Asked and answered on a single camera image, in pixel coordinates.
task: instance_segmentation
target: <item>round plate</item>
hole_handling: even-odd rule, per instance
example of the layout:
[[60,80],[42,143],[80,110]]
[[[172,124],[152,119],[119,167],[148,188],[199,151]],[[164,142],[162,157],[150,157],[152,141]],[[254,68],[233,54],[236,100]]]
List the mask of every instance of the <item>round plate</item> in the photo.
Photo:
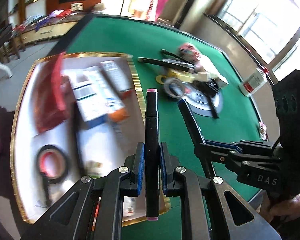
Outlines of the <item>round plate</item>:
[[[184,83],[184,85],[186,89],[182,98],[187,100],[191,110],[202,116],[212,116],[206,96],[195,89],[191,83]],[[220,113],[223,108],[223,96],[221,91],[212,98],[212,103],[215,106],[216,112]]]

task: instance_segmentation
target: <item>drawer handle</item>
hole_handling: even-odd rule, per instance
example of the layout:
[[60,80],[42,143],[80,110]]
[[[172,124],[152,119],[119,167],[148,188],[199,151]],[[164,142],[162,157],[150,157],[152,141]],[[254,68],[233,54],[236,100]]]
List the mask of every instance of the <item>drawer handle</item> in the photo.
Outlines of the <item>drawer handle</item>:
[[43,33],[40,33],[40,34],[46,34],[46,33],[51,33],[53,30],[51,31],[47,31],[47,32],[43,32]]

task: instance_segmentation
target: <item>tray rim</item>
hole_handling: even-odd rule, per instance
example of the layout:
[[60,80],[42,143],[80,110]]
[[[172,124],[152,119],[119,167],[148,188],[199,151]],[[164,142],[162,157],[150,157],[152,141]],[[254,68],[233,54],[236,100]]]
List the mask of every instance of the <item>tray rim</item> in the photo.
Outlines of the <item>tray rim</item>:
[[[13,123],[12,123],[12,130],[11,130],[11,140],[10,140],[10,173],[11,173],[11,181],[12,181],[12,186],[13,186],[13,191],[14,191],[14,195],[17,201],[17,206],[19,208],[19,212],[21,214],[21,217],[23,219],[24,222],[27,222],[29,224],[33,224],[35,223],[34,220],[29,219],[26,211],[24,209],[24,205],[23,202],[20,198],[19,195],[19,189],[18,189],[18,185],[17,185],[17,178],[15,176],[15,169],[14,169],[14,151],[15,151],[15,132],[16,132],[16,126],[17,126],[17,122],[18,122],[18,115],[19,115],[19,109],[22,103],[22,99],[23,99],[23,95],[25,93],[26,87],[28,85],[28,82],[32,76],[32,72],[34,70],[34,68],[45,61],[48,61],[52,56],[47,56],[47,57],[43,57],[43,58],[39,58],[36,61],[34,61],[34,63],[32,64],[26,79],[22,85],[22,89],[18,98],[18,102],[16,105],[16,109],[15,109],[15,113],[14,113],[14,117],[13,117]],[[142,114],[142,119],[143,122],[145,122],[145,115],[146,115],[146,102],[145,99],[143,97],[143,91],[142,91],[142,87],[141,87],[141,83],[140,83],[140,79],[137,73],[137,70],[135,68],[135,65],[133,63],[132,60],[132,55],[126,54],[126,53],[119,53],[119,52],[77,52],[77,53],[70,53],[70,54],[65,54],[64,58],[78,58],[78,57],[123,57],[125,59],[127,59],[129,68],[130,68],[130,72],[131,72],[131,76],[133,79],[133,84],[135,87],[135,91],[137,94],[137,99],[138,99],[138,103],[139,103],[139,107],[141,110],[141,114]],[[171,208],[171,204],[170,204],[170,198],[166,197],[165,195],[163,195],[163,191],[162,191],[162,187],[161,187],[161,192],[162,192],[162,196],[163,196],[163,201],[164,201],[164,205],[165,208],[159,211],[159,215],[166,213],[167,211],[169,211],[169,209]],[[139,218],[135,218],[132,220],[127,220],[127,221],[123,221],[122,222],[122,226],[128,226],[128,225],[133,225],[142,221],[146,221],[146,217],[139,217]]]

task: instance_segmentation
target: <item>gray floor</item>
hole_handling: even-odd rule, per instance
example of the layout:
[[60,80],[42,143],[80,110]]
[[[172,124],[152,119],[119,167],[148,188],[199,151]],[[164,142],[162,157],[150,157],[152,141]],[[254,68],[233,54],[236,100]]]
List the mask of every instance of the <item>gray floor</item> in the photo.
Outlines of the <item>gray floor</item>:
[[[29,46],[26,51],[20,52],[20,59],[11,56],[10,63],[5,63],[13,76],[8,78],[5,72],[0,70],[0,105],[7,108],[8,111],[14,111],[18,97],[23,86],[24,80],[35,60],[45,57],[54,47],[57,41],[46,42]],[[18,208],[11,204],[7,198],[0,196],[0,222],[7,232],[16,240],[20,239],[20,233],[26,228],[20,217],[13,216],[13,212],[18,212]]]
[[35,60],[45,57],[54,47],[57,41],[40,43],[29,46],[26,51],[20,52],[20,59],[15,55],[10,56],[10,63],[5,63],[12,71],[13,76],[8,78],[5,72],[0,70],[0,105],[8,111],[14,111],[19,94],[26,76]]

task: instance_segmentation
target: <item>red label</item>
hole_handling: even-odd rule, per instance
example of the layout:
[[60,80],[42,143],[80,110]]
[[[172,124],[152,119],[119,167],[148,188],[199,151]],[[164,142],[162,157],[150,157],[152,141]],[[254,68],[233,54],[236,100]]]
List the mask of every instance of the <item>red label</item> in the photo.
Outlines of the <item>red label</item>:
[[253,88],[250,86],[248,82],[244,83],[243,86],[248,91],[248,93],[251,93],[253,91]]

